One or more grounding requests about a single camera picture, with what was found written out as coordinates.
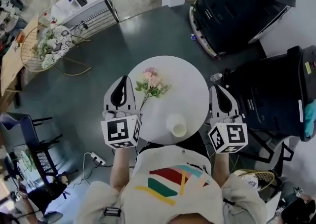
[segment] forearm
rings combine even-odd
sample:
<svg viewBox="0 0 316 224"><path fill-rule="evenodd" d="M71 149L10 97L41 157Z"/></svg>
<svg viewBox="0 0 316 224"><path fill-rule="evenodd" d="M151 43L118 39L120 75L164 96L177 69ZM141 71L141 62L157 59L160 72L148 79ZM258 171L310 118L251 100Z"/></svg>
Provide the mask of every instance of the forearm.
<svg viewBox="0 0 316 224"><path fill-rule="evenodd" d="M32 213L32 214L27 215L26 219L29 221L30 224L37 224L38 219L34 213L34 209L31 206L30 202L26 198L21 198L21 200L23 201L27 214Z"/></svg>
<svg viewBox="0 0 316 224"><path fill-rule="evenodd" d="M118 191L129 182L129 151L129 148L124 148L115 152L110 185Z"/></svg>
<svg viewBox="0 0 316 224"><path fill-rule="evenodd" d="M229 177L229 154L216 154L213 170L213 179L222 187Z"/></svg>

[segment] black chair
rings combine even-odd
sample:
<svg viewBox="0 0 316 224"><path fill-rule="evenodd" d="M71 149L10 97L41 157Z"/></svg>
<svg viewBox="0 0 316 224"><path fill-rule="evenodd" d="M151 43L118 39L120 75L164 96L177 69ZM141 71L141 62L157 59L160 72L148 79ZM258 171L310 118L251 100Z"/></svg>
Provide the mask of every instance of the black chair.
<svg viewBox="0 0 316 224"><path fill-rule="evenodd" d="M47 190L54 197L60 195L59 191L56 191L55 182L48 182L47 176L53 176L55 181L58 181L61 176L70 175L70 173L58 174L58 171L53 163L53 160L50 157L48 152L52 144L58 143L58 139L62 137L59 135L49 142L39 141L38 136L35 131L35 126L41 125L42 121L51 120L52 118L42 118L34 119L27 114L20 113L1 113L0 114L0 123L5 127L6 130L12 129L16 125L21 126L22 134L25 140L26 145L30 150L30 154L34 161L34 164L39 172L40 177L42 178Z"/></svg>

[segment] yellow stripe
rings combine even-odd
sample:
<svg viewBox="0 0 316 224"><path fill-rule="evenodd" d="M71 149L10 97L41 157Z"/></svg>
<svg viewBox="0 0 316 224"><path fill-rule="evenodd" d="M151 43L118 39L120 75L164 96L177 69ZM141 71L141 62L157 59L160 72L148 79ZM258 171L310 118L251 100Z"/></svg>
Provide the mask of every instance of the yellow stripe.
<svg viewBox="0 0 316 224"><path fill-rule="evenodd" d="M170 206L173 206L176 203L176 201L174 201L174 200L172 200L170 198L166 198L166 197L162 196L161 194L159 194L158 192L154 191L151 188L148 188L148 187L135 187L135 189L136 190L144 190L144 191L148 192L150 195L154 196L155 198L161 200L162 202L169 204Z"/></svg>
<svg viewBox="0 0 316 224"><path fill-rule="evenodd" d="M186 171L182 171L182 179L181 179L181 188L180 188L180 193L179 195L182 196L184 193L184 183L186 181Z"/></svg>

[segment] green stripe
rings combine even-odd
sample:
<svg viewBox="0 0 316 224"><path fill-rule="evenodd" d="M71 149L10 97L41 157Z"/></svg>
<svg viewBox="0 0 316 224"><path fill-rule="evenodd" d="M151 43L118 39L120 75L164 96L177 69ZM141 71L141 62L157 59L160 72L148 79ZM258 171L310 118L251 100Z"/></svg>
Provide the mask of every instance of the green stripe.
<svg viewBox="0 0 316 224"><path fill-rule="evenodd" d="M155 192L161 194L164 197L176 196L178 193L174 190L171 190L167 186L158 182L156 179L148 178L148 187L153 189Z"/></svg>

